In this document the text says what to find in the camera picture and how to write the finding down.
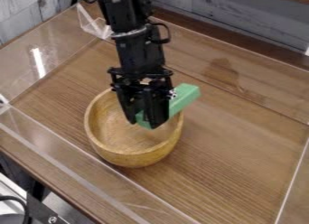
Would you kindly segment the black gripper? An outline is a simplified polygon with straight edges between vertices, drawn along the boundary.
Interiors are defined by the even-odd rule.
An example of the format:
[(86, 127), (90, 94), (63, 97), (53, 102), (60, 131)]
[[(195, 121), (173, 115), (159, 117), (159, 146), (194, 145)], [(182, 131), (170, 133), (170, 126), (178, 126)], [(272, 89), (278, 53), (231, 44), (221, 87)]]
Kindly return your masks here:
[(112, 89), (118, 94), (124, 116), (131, 124), (142, 111), (156, 129), (169, 120), (169, 100), (171, 98), (171, 71), (165, 68), (163, 45), (170, 42), (170, 30), (162, 23), (147, 23), (142, 28), (112, 33), (119, 66), (108, 70)]

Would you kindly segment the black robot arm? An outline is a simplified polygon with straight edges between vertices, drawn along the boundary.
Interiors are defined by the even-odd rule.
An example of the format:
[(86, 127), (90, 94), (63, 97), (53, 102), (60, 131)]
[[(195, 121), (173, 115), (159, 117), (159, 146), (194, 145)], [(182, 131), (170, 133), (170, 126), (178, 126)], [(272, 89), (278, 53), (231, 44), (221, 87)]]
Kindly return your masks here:
[(162, 36), (163, 23), (151, 20), (151, 0), (96, 0), (111, 27), (111, 39), (118, 50), (119, 65), (107, 70), (111, 87), (127, 120), (136, 116), (151, 128), (169, 120), (173, 71), (165, 68), (163, 45), (171, 37)]

